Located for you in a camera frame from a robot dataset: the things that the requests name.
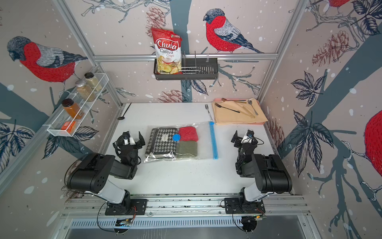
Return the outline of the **clear vacuum bag blue zipper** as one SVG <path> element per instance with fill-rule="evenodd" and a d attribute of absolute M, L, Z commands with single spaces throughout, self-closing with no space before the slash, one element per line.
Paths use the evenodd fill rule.
<path fill-rule="evenodd" d="M 219 159 L 214 123 L 150 125 L 144 162 Z"/>

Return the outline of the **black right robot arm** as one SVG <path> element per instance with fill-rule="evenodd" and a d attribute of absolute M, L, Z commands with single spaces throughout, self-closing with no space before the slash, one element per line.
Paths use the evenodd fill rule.
<path fill-rule="evenodd" d="M 266 212 L 263 199 L 290 192 L 291 177 L 277 154 L 255 153 L 255 149 L 264 142 L 255 137 L 252 130 L 248 130 L 243 137 L 235 132 L 231 142 L 238 149 L 236 173 L 242 178 L 254 178 L 255 181 L 243 187 L 237 198 L 224 200 L 226 213 L 263 215 Z"/>

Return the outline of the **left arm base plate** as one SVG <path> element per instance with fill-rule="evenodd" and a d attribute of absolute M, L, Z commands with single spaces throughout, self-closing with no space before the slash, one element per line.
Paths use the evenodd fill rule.
<path fill-rule="evenodd" d="M 144 215 L 147 208 L 147 199 L 130 199 L 121 204 L 107 203 L 105 210 L 106 216 L 134 216 Z"/>

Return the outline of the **red knitted cloth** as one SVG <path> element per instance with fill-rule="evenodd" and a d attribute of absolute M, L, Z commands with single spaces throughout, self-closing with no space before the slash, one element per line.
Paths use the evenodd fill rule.
<path fill-rule="evenodd" d="M 179 128 L 180 141 L 195 141 L 199 140 L 197 129 L 194 126 L 185 126 Z"/>

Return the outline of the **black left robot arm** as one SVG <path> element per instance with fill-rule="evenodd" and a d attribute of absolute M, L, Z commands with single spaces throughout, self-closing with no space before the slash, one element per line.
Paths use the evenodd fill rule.
<path fill-rule="evenodd" d="M 88 154 L 69 174 L 67 188 L 84 194 L 92 194 L 106 201 L 105 215 L 144 215 L 146 199 L 131 199 L 126 189 L 121 189 L 108 178 L 132 180 L 141 159 L 138 150 L 145 145 L 144 137 L 138 134 L 134 140 L 129 131 L 125 131 L 113 144 L 115 155 Z"/>

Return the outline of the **green knitted cloth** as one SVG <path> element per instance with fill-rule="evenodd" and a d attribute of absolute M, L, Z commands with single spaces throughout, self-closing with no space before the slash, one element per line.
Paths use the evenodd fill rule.
<path fill-rule="evenodd" d="M 180 141 L 176 147 L 176 159 L 194 158 L 198 156 L 198 144 L 195 141 Z"/>

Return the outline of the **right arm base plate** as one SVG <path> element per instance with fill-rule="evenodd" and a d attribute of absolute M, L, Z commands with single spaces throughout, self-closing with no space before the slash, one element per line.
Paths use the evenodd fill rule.
<path fill-rule="evenodd" d="M 265 214 L 266 210 L 263 201 L 241 202 L 239 198 L 225 198 L 224 209 L 226 214 Z"/>

